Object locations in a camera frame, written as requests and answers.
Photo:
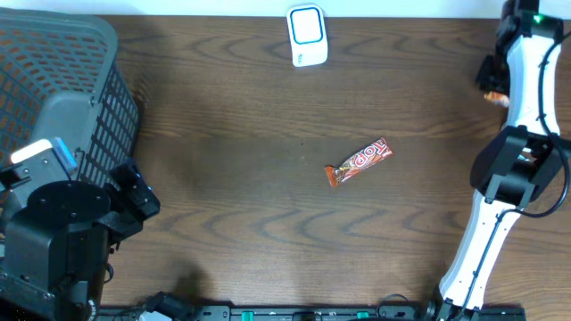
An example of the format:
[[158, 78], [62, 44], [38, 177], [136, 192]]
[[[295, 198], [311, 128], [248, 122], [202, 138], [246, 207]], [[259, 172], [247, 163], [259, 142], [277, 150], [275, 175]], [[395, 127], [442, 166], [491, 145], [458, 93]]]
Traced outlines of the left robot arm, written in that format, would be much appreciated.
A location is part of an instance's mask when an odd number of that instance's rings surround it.
[[111, 169], [103, 186], [41, 185], [4, 228], [3, 320], [94, 320], [113, 249], [139, 233], [161, 203], [136, 163]]

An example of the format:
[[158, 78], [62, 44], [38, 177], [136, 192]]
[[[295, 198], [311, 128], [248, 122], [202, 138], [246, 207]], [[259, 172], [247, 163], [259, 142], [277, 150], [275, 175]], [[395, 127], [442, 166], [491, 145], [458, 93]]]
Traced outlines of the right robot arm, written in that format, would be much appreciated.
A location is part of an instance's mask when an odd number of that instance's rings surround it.
[[570, 143], [560, 135], [554, 106], [555, 71], [569, 35], [564, 21], [542, 14], [539, 0], [508, 0], [493, 54], [476, 76], [487, 100], [508, 110], [500, 133], [477, 155], [470, 173], [474, 188], [470, 219], [450, 269], [417, 320], [522, 320], [522, 309], [487, 309], [484, 291], [509, 230], [557, 174], [560, 197], [570, 192]]

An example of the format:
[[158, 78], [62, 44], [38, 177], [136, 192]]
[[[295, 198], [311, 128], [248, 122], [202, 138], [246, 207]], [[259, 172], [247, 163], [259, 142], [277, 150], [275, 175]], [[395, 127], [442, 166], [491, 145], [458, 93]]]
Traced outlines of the grey plastic mesh basket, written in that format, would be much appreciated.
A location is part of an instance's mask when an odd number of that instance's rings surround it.
[[118, 37], [101, 18], [1, 11], [1, 164], [59, 137], [94, 185], [131, 157], [140, 112], [116, 63]]

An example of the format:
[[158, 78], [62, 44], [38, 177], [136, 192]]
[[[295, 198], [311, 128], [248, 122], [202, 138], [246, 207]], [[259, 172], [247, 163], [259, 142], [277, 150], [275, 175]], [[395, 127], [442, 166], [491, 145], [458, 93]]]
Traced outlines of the small orange snack box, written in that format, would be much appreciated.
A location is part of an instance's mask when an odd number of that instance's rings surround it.
[[499, 105], [504, 108], [508, 108], [510, 104], [509, 97], [503, 93], [490, 91], [484, 94], [484, 99], [487, 102]]

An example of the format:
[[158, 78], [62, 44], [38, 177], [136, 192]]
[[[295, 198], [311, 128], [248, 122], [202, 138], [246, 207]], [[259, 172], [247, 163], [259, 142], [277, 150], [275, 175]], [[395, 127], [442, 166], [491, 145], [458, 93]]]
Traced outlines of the red chocolate bar wrapper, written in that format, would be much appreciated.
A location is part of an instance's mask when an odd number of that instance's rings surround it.
[[381, 137], [354, 153], [340, 166], [325, 166], [324, 170], [329, 184], [336, 187], [349, 178], [356, 176], [363, 170], [368, 169], [371, 166], [376, 165], [378, 162], [392, 157], [393, 155], [393, 149], [386, 140]]

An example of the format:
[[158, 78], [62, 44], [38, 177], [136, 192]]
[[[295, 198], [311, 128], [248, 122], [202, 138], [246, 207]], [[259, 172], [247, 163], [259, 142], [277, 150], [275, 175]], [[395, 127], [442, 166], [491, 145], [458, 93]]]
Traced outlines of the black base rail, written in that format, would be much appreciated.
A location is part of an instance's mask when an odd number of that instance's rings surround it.
[[392, 294], [378, 306], [235, 306], [222, 302], [192, 305], [166, 292], [159, 292], [142, 305], [130, 308], [101, 308], [99, 320], [186, 320], [186, 321], [425, 321], [478, 320], [526, 321], [525, 310], [517, 306], [464, 310], [431, 300], [422, 305], [400, 294]]

